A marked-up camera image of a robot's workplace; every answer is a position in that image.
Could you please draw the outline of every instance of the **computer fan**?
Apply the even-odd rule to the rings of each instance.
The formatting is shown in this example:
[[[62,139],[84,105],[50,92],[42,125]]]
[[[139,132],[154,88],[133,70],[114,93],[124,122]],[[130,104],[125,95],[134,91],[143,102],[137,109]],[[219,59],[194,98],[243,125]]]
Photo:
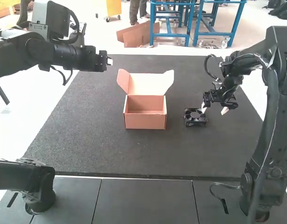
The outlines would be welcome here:
[[[198,108],[185,108],[184,119],[186,127],[203,126],[206,127],[208,118],[201,109]]]

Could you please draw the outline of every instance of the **floor mat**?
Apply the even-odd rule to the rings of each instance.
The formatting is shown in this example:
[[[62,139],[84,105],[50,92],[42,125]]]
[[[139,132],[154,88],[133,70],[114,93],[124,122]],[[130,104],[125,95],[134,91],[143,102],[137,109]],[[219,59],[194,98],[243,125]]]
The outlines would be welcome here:
[[[220,104],[207,110],[207,127],[185,127],[185,107],[200,107],[213,79],[204,56],[112,55],[104,73],[79,72],[25,153],[56,171],[113,176],[240,178],[257,145],[262,120],[239,89],[239,107],[221,116]],[[125,130],[125,92],[118,69],[164,73],[174,69],[166,93],[166,130]],[[222,77],[216,62],[212,73]]]

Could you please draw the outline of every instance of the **open cardboard box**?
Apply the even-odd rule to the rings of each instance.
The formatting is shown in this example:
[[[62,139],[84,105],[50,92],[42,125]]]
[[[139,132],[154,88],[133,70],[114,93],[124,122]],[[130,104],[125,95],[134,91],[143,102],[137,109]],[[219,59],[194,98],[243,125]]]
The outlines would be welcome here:
[[[116,32],[117,40],[124,43],[126,48],[136,48],[141,45],[150,43],[150,24],[151,22],[144,22],[135,26],[128,27]],[[153,24],[153,31],[155,34],[160,32],[161,21]]]
[[[173,84],[174,70],[164,74],[130,74],[120,69],[116,81],[127,93],[123,111],[126,128],[165,129],[165,93]]]

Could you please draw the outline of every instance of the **black mat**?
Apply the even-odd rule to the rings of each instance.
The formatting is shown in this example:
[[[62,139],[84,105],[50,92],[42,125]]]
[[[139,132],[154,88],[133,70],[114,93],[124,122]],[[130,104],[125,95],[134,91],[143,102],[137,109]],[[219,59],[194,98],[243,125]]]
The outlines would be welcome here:
[[[198,224],[192,181],[103,179],[92,224]]]
[[[21,193],[7,208],[13,192],[8,191],[0,202],[0,224],[91,224],[100,189],[101,179],[56,177],[56,202],[46,212],[27,214]]]
[[[200,107],[213,79],[203,56],[113,55],[105,73],[79,72],[25,153],[56,171],[102,175],[155,175],[240,178],[256,145],[262,121],[241,89],[239,107],[220,115],[207,110],[206,128],[187,128],[185,107]],[[220,76],[214,61],[210,70]],[[175,70],[166,94],[166,130],[125,130],[125,92],[117,85],[119,68],[133,73]]]
[[[222,203],[210,194],[209,187],[212,183],[210,181],[193,182],[199,224],[245,224],[246,216],[239,206],[239,198],[242,195],[241,190],[230,190],[222,187],[213,188],[216,195],[225,199],[229,211],[227,215],[224,212]],[[239,185],[238,182],[229,182],[228,184]],[[284,196],[281,206],[272,207],[270,218],[264,223],[287,224],[287,194]]]

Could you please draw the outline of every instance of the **robotic arm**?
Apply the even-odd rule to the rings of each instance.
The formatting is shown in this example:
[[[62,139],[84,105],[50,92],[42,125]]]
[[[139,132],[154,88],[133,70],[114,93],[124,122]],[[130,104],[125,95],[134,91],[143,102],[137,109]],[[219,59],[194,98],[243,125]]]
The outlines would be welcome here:
[[[267,89],[266,116],[258,145],[246,163],[241,176],[242,197],[240,207],[254,220],[264,222],[272,206],[281,205],[287,188],[287,27],[270,27],[266,39],[258,44],[235,51],[220,67],[224,80],[215,78],[215,88],[205,92],[202,109],[219,102],[225,109],[235,109],[238,104],[234,93],[242,84],[243,75],[262,67],[262,79]]]
[[[55,70],[53,65],[59,65],[70,70],[71,75],[72,70],[103,72],[111,65],[106,51],[96,54],[94,46],[84,45],[87,24],[80,23],[73,11],[53,1],[35,0],[29,22],[27,5],[30,1],[21,0],[20,18],[15,27],[0,30],[0,77],[35,65],[44,71]],[[71,75],[66,79],[60,73],[66,85]],[[55,202],[54,177],[54,168],[39,161],[24,158],[16,162],[0,161],[0,189],[21,192],[26,211],[31,215],[45,212]]]
[[[24,7],[15,27],[0,30],[0,77],[37,64],[45,71],[59,65],[65,70],[95,72],[103,72],[111,65],[106,51],[96,54],[94,46],[84,45],[86,23],[79,23],[73,11],[53,1],[35,0],[32,21],[28,22],[25,9],[29,2],[21,1]]]

